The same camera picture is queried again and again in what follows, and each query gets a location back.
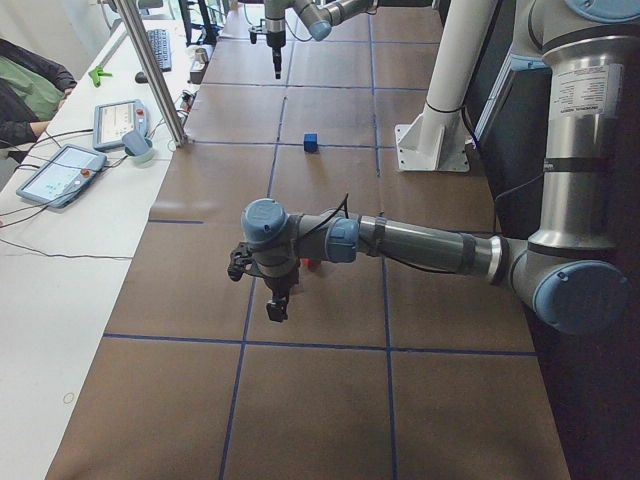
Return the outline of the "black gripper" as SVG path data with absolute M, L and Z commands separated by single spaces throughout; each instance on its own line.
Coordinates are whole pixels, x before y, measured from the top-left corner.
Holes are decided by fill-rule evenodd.
M 275 79 L 279 79 L 281 78 L 281 72 L 282 72 L 281 48 L 284 47 L 284 32 L 269 31 L 267 33 L 267 45 L 270 48 L 272 48 L 272 61 L 273 61 Z
M 272 299 L 266 304 L 269 319 L 271 321 L 286 320 L 290 290 L 295 285 L 295 268 L 292 267 L 280 275 L 277 275 L 273 269 L 264 270 L 263 279 L 266 286 L 272 291 Z

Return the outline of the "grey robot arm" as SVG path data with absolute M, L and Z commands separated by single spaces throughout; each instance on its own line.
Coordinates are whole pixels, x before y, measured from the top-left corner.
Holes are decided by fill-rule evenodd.
M 285 12 L 295 11 L 311 38 L 322 40 L 347 19 L 386 6 L 429 1 L 263 1 L 266 18 L 251 41 L 266 35 L 276 77 L 284 46 Z M 430 212 L 453 213 L 466 196 L 451 175 L 465 165 L 465 96 L 499 1 L 450 1 L 424 109 L 395 126 L 398 169 L 444 172 L 446 187 L 430 180 L 420 194 Z M 347 198 L 322 214 L 288 213 L 274 199 L 258 199 L 241 214 L 244 241 L 230 253 L 228 276 L 262 278 L 271 290 L 272 321 L 288 318 L 290 290 L 301 259 L 350 263 L 357 252 L 386 257 L 434 274 L 471 275 L 513 292 L 544 323 L 567 334 L 606 328 L 624 315 L 628 278 L 607 262 L 615 133 L 625 70 L 639 55 L 639 1 L 515 1 L 513 42 L 497 76 L 550 68 L 546 155 L 539 227 L 526 240 L 402 223 L 348 213 Z
M 286 45 L 286 10 L 293 9 L 307 28 L 311 38 L 325 39 L 332 29 L 346 20 L 364 12 L 373 12 L 377 1 L 339 0 L 319 6 L 312 0 L 269 0 L 264 1 L 264 26 L 266 42 L 272 50 L 274 75 L 277 80 L 282 73 L 282 49 Z

